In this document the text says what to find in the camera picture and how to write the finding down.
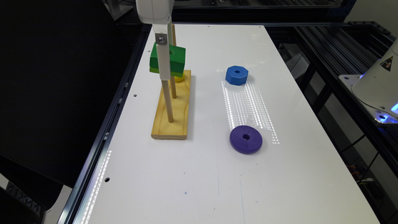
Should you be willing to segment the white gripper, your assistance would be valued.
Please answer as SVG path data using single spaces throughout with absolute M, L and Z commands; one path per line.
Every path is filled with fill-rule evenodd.
M 155 32 L 159 75 L 162 81 L 170 80 L 170 51 L 173 45 L 173 0 L 136 0 L 141 22 L 152 24 Z

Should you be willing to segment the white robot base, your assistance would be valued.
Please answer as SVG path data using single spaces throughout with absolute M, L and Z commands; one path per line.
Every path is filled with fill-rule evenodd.
M 397 124 L 397 42 L 362 75 L 340 81 L 380 124 Z

